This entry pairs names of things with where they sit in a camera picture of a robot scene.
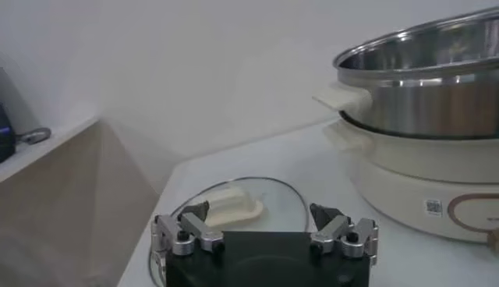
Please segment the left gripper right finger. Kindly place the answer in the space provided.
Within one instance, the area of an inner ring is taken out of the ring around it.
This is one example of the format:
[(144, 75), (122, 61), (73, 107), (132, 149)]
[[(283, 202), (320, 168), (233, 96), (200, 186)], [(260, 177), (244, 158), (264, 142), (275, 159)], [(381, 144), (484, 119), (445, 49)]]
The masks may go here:
[(309, 206), (316, 232), (310, 234), (310, 247), (319, 257), (337, 250), (350, 260), (367, 258), (370, 264), (378, 259), (379, 227), (368, 218), (357, 223), (339, 209), (319, 204)]

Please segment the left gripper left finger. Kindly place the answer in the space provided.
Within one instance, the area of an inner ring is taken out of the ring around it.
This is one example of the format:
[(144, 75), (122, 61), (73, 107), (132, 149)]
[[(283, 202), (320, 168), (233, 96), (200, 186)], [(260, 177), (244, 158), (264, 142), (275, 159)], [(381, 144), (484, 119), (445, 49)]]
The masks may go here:
[(201, 250), (217, 254), (225, 248), (223, 232), (205, 223), (210, 204), (207, 200), (184, 207), (177, 216), (160, 214), (151, 222), (150, 254), (157, 272), (165, 274), (167, 257), (187, 257), (194, 253), (196, 241)]

